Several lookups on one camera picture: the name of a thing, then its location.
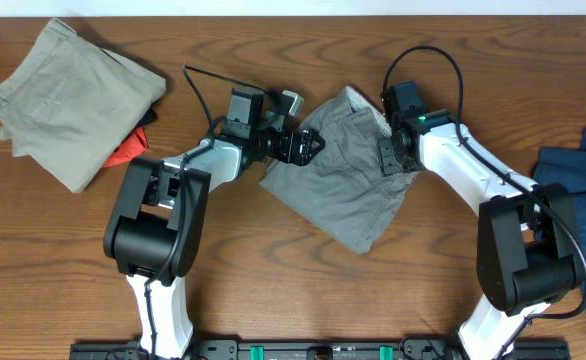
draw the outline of green strip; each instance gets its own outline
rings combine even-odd
[[[393,348],[390,346],[380,346],[380,360],[393,360]]]
[[[251,346],[251,360],[264,360],[264,348],[261,346]]]

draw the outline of beige cloth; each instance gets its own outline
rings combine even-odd
[[[0,84],[0,140],[80,192],[165,91],[162,77],[52,19]]]

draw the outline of gray cloth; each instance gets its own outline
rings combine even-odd
[[[326,147],[304,167],[273,162],[261,185],[352,251],[368,252],[391,223],[417,173],[382,176],[377,143],[384,116],[350,87],[300,125]]]
[[[52,19],[0,84],[0,140],[80,192],[165,91],[160,76]]]

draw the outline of wooden surface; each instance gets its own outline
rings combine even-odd
[[[47,19],[0,19],[0,82]],[[87,40],[168,80],[147,127],[148,155],[174,155],[206,130],[182,78],[188,63],[264,87],[295,90],[305,111],[347,85],[379,105],[391,60],[440,46],[465,78],[476,138],[530,174],[541,146],[577,147],[586,126],[586,18],[101,18],[68,19]],[[456,79],[435,55],[414,54],[392,81],[417,80],[432,108],[455,105]],[[195,75],[213,114],[230,85]],[[30,157],[0,142],[0,359],[64,359],[80,340],[139,335],[135,300],[102,236],[126,169],[101,171],[71,194]],[[263,190],[264,165],[211,194],[201,249],[188,275],[188,312],[201,332],[245,339],[396,339],[452,333],[481,294],[476,217],[439,178],[422,173],[395,220],[357,256]],[[552,311],[580,299],[572,292]],[[526,336],[565,338],[586,359],[586,314],[536,321]]]

